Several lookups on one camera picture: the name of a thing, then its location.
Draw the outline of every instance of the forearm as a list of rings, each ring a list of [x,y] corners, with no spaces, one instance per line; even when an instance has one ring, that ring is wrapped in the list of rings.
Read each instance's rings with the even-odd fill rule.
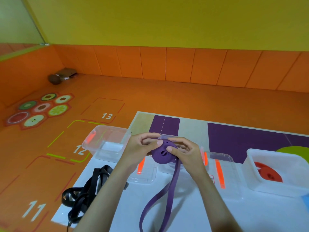
[[[205,170],[202,176],[196,177],[194,180],[201,193],[212,232],[242,231],[222,200],[207,171]]]
[[[116,166],[74,232],[108,232],[130,172]]]

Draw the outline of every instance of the black strap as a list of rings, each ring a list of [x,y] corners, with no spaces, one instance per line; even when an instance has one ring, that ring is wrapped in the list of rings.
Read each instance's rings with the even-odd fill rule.
[[[66,189],[62,193],[61,203],[67,207],[72,208],[71,211],[68,213],[69,223],[67,231],[71,224],[76,224],[80,221],[83,216],[79,217],[79,213],[86,213],[87,209],[90,207],[91,203],[95,199],[95,193],[98,185],[98,177],[100,177],[100,182],[97,191],[101,189],[112,171],[113,169],[108,165],[104,165],[100,169],[95,168],[93,170],[92,177],[88,179],[88,181],[83,187],[71,187]]]

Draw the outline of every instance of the hand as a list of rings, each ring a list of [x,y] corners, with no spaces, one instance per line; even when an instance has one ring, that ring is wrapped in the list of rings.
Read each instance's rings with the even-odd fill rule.
[[[186,138],[168,139],[175,142],[178,149],[169,146],[166,148],[166,150],[172,153],[174,156],[177,156],[182,161],[184,168],[191,175],[194,181],[196,181],[198,177],[207,173],[201,156],[200,148],[197,144]]]
[[[150,155],[150,151],[163,144],[163,140],[152,139],[159,136],[159,133],[142,133],[131,136],[117,165],[128,168],[132,173],[145,156]]]

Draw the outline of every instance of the purple strap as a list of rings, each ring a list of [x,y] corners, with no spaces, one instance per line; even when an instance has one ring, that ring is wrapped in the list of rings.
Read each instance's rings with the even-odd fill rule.
[[[141,213],[141,218],[139,220],[139,230],[140,232],[143,232],[142,224],[144,221],[144,218],[146,214],[149,212],[150,208],[156,201],[161,199],[167,192],[168,192],[168,201],[166,203],[166,208],[165,208],[165,214],[163,218],[162,225],[159,229],[159,232],[163,232],[165,230],[165,227],[168,224],[168,220],[170,219],[171,212],[172,212],[172,206],[173,206],[173,199],[174,199],[174,193],[175,193],[175,187],[177,183],[177,179],[179,176],[179,171],[180,171],[180,160],[172,155],[170,152],[166,150],[168,146],[173,146],[175,148],[176,145],[167,139],[163,139],[163,144],[158,147],[157,149],[154,149],[151,151],[152,158],[158,163],[158,164],[168,164],[174,158],[176,158],[176,165],[175,165],[175,171],[172,177],[172,180],[170,183],[168,183],[159,193],[157,193],[145,206],[143,212]]]

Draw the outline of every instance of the purple rectangle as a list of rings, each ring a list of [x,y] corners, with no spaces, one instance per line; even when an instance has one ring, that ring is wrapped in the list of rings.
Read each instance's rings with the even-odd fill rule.
[[[165,117],[161,134],[178,136],[179,118]]]
[[[149,132],[151,133],[161,133],[163,123],[164,123],[165,116],[154,116],[154,119],[151,123]]]
[[[286,134],[292,146],[309,147],[309,137],[294,134]]]
[[[232,156],[235,163],[243,163],[249,148],[277,151],[291,146],[282,133],[208,123],[211,152]]]

